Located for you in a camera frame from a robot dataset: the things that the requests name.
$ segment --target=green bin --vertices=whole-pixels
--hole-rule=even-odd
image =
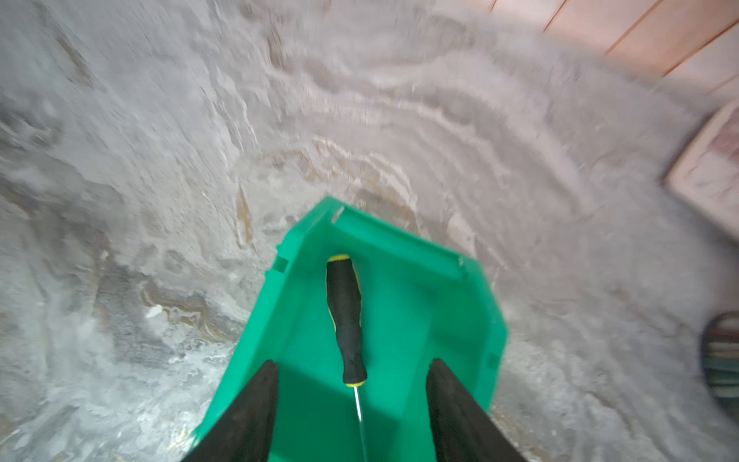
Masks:
[[[270,461],[362,460],[326,302],[326,261],[336,254],[351,256],[362,292],[369,460],[435,459],[426,405],[434,358],[488,409],[507,331],[480,265],[327,197],[277,246],[195,444],[271,359],[279,401]]]

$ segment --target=marble surface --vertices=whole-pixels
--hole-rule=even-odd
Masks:
[[[331,194],[484,265],[531,460],[735,461],[735,244],[661,178],[713,109],[447,4],[5,0],[0,460],[177,461]]]

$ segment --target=screwdriver handle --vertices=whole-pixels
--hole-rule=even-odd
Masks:
[[[348,255],[336,255],[326,264],[326,297],[336,342],[344,360],[344,383],[360,387],[367,380],[362,361],[362,296]]]

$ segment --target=screwdriver shaft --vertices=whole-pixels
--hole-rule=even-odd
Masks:
[[[357,417],[359,417],[359,438],[362,440],[362,456],[364,462],[367,462],[367,440],[364,435],[364,416],[362,415],[362,406],[359,404],[359,387],[354,387],[354,401],[357,403]]]

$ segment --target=yellow stripe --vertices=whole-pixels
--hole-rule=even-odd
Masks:
[[[329,258],[328,261],[329,263],[331,263],[331,262],[337,262],[339,260],[348,260],[348,259],[349,259],[348,255],[341,254],[341,255],[334,255],[333,257]]]

